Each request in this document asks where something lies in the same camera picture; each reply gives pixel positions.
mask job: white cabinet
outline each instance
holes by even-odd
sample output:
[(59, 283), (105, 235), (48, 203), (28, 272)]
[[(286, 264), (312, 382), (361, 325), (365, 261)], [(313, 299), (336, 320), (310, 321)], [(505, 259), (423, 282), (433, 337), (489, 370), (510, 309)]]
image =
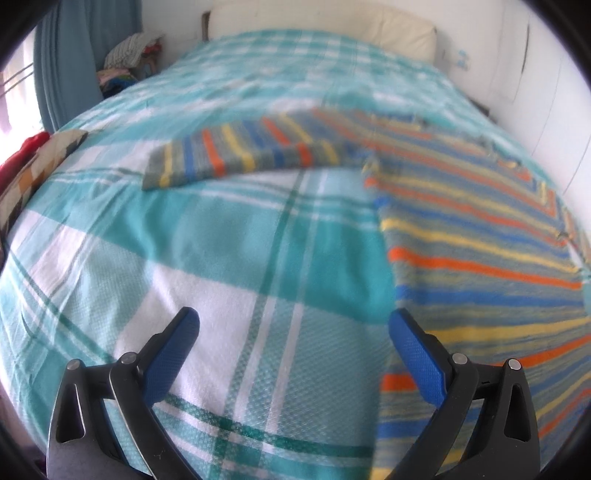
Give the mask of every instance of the white cabinet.
[(574, 61), (565, 55), (550, 115), (533, 153), (560, 193), (573, 179), (590, 137), (591, 92)]
[(513, 102), (519, 88), (521, 72), (530, 34), (530, 10), (520, 1), (507, 1), (503, 12), (503, 27), (499, 58), (491, 90)]
[(515, 98), (511, 101), (508, 95), (493, 91), (491, 113), (499, 126), (532, 154), (550, 115), (565, 52), (554, 34), (533, 12), (529, 16), (529, 27), (527, 56), (523, 74), (519, 71)]

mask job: white wall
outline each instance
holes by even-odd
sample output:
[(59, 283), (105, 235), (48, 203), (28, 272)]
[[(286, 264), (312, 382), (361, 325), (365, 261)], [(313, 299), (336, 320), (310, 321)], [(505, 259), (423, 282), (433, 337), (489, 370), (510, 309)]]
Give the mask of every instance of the white wall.
[[(519, 0), (506, 0), (506, 8), (525, 22), (510, 28), (529, 24), (530, 40), (514, 99), (491, 89), (491, 114), (546, 171), (591, 235), (591, 92), (569, 53), (535, 13)], [(503, 35), (512, 37), (514, 31)], [(499, 74), (512, 77), (515, 72)]]
[(164, 33), (162, 67), (201, 40), (201, 14), (211, 9), (213, 1), (142, 0), (144, 30)]
[[(487, 105), (503, 23), (503, 0), (377, 0), (415, 13), (437, 27), (435, 65), (472, 99)], [(465, 71), (443, 58), (464, 50)]]
[[(223, 0), (142, 0), (145, 30), (160, 30), (164, 66), (201, 39), (201, 14)], [(437, 26), (436, 66), (471, 98), (486, 105), (495, 74), (504, 0), (374, 0), (415, 13)], [(467, 52), (465, 71), (443, 58)]]

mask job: turquoise plaid blanket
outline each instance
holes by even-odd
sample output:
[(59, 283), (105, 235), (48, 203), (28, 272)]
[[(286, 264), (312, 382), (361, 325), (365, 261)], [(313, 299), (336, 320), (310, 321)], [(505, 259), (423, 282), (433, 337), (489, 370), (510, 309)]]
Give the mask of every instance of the turquoise plaid blanket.
[(369, 476), (394, 279), (359, 173), (266, 172), (141, 190), (150, 154), (173, 139), (315, 106), (416, 116), (528, 162), (426, 64), (314, 32), (198, 46), (72, 121), (88, 139), (10, 233), (0, 380), (37, 443), (46, 443), (70, 358), (110, 362), (188, 305), (202, 333), (154, 408), (202, 476)]

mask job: folded clothes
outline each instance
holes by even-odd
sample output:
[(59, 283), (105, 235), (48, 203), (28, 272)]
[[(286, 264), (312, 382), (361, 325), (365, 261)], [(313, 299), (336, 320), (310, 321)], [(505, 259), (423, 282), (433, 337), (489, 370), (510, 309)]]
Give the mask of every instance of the folded clothes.
[(138, 83), (128, 69), (106, 69), (96, 72), (99, 78), (100, 91), (104, 98), (112, 97)]
[(153, 46), (161, 37), (161, 33), (151, 32), (130, 35), (109, 52), (104, 68), (131, 69), (137, 67), (146, 47)]

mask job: blue gripper pad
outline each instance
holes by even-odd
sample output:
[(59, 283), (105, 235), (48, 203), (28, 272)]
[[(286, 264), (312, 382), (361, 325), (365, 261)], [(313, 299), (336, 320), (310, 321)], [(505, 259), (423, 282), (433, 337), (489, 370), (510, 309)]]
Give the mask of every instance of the blue gripper pad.
[(423, 399), (439, 408), (446, 397), (445, 375), (399, 310), (390, 315), (388, 330)]
[(199, 335), (197, 312), (188, 307), (181, 311), (184, 317), (144, 373), (144, 401), (148, 406), (164, 399)]

